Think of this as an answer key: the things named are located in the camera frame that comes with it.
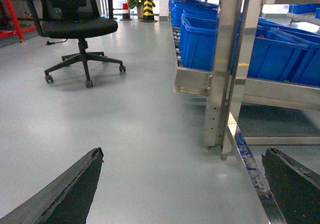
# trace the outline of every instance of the chair caster wheel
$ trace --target chair caster wheel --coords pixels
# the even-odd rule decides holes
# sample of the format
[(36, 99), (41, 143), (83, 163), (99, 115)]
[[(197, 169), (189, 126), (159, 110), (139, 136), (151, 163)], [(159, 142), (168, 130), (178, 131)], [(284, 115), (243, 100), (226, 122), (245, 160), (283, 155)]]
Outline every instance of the chair caster wheel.
[(45, 78), (45, 81), (47, 83), (53, 83), (54, 82), (54, 79), (53, 79), (52, 75), (46, 75), (44, 78)]
[(126, 67), (123, 66), (119, 66), (119, 71), (122, 73), (122, 71), (125, 73), (126, 72)]
[(86, 80), (85, 86), (86, 86), (86, 88), (92, 88), (93, 87), (92, 80)]

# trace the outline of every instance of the blue plastic bin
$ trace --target blue plastic bin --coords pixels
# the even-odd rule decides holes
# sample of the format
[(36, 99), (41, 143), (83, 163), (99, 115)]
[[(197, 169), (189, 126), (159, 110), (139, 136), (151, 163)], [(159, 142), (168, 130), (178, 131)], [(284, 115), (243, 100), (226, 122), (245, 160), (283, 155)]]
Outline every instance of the blue plastic bin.
[(183, 4), (174, 4), (171, 11), (172, 25), (174, 27), (180, 27), (181, 25), (181, 16), (184, 10), (191, 11), (204, 11), (215, 10), (213, 7), (204, 7), (204, 6), (195, 6), (187, 3)]
[(319, 36), (319, 34), (307, 31), (307, 30), (301, 30), (301, 29), (297, 29), (297, 28), (293, 28), (293, 27), (289, 27), (289, 26), (285, 26), (285, 25), (280, 25), (277, 23), (273, 23), (271, 21), (262, 21), (259, 20), (258, 22), (258, 28), (279, 28), (282, 31), (289, 31), (289, 32), (295, 32), (295, 33), (303, 33), (303, 34), (307, 34), (307, 35), (316, 35)]
[(319, 4), (291, 4), (289, 5), (289, 13), (294, 13), (294, 14), (315, 13), (317, 8), (320, 8), (320, 3)]
[(179, 41), (179, 49), (181, 51), (181, 58), (185, 54), (184, 48), (186, 44), (186, 36), (188, 35), (187, 29), (185, 28), (185, 24), (187, 19), (189, 20), (189, 23), (192, 22), (202, 22), (203, 25), (208, 24), (210, 25), (211, 29), (216, 29), (217, 28), (217, 22), (215, 20), (209, 20), (209, 19), (203, 19), (203, 18), (198, 18), (194, 16), (186, 16), (185, 14), (182, 14), (181, 16), (181, 26), (180, 26), (180, 41)]
[[(264, 28), (257, 28), (256, 29), (256, 33), (255, 33), (255, 37), (261, 37), (262, 38), (266, 38), (266, 36), (268, 35), (268, 30), (264, 29)], [(232, 64), (231, 64), (231, 74), (234, 72), (234, 64), (235, 64), (235, 59), (236, 59), (236, 54), (237, 54), (237, 48), (238, 48), (238, 44), (239, 44), (239, 34), (236, 35), (236, 39), (235, 39), (235, 44), (234, 44), (234, 48), (233, 48), (233, 56), (232, 56)]]
[(307, 50), (301, 53), (287, 79), (294, 83), (320, 87), (320, 36), (289, 34), (278, 29), (274, 30), (274, 33), (282, 37), (290, 37), (296, 43), (307, 45)]
[(184, 10), (197, 10), (198, 7), (189, 4), (174, 4), (171, 9), (172, 26), (179, 28), (181, 25), (181, 16)]
[(320, 19), (320, 8), (315, 10), (315, 18)]
[(265, 37), (254, 40), (248, 76), (284, 82), (308, 47), (295, 43), (293, 36), (278, 36), (274, 30), (268, 30)]
[(195, 17), (209, 20), (217, 20), (218, 10), (217, 9), (198, 9), (198, 10), (183, 10), (183, 14), (187, 17)]
[(184, 46), (182, 64), (186, 68), (210, 71), (217, 42), (217, 22), (214, 20), (183, 16)]

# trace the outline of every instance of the chair armrest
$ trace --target chair armrest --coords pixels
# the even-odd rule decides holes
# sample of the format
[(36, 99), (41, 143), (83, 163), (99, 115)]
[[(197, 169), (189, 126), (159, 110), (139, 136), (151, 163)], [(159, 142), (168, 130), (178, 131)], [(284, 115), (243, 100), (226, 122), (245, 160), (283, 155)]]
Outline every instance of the chair armrest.
[(28, 5), (28, 8), (29, 8), (29, 11), (31, 13), (31, 17), (32, 17), (32, 20), (34, 22), (36, 31), (38, 32), (38, 34), (41, 37), (46, 37), (46, 35), (44, 34), (44, 31), (43, 31), (43, 29), (42, 29), (42, 27), (40, 25), (40, 21), (39, 21), (37, 10), (36, 10), (35, 4), (34, 4), (34, 0), (24, 0), (24, 1)]

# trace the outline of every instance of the metal shelving rack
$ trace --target metal shelving rack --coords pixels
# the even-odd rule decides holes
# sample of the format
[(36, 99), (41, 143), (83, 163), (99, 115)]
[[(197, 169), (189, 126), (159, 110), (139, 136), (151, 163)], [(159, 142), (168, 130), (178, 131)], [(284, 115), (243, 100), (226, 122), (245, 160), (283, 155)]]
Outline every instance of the metal shelving rack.
[[(179, 66), (175, 44), (172, 43), (174, 91), (207, 96), (204, 146), (221, 146), (222, 156), (231, 152), (225, 144), (229, 112), (237, 122), (242, 102), (283, 108), (320, 111), (320, 88), (247, 78), (258, 19), (262, 6), (273, 4), (320, 3), (320, 0), (245, 0), (239, 45), (238, 65), (230, 76), (230, 63), (239, 23), (242, 0), (220, 0), (214, 69), (201, 71)], [(320, 145), (320, 137), (245, 137), (250, 145)]]

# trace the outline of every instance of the epoxy floor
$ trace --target epoxy floor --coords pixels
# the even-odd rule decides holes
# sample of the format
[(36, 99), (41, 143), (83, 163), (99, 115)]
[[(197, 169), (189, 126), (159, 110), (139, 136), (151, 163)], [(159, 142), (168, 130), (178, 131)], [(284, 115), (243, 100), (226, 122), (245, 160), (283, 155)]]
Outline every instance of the epoxy floor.
[(88, 51), (123, 60), (126, 74), (92, 61), (91, 89), (81, 63), (44, 78), (77, 40), (0, 48), (0, 217), (101, 147), (88, 224), (264, 223), (243, 164), (204, 148), (204, 99), (173, 91), (170, 24), (118, 23)]

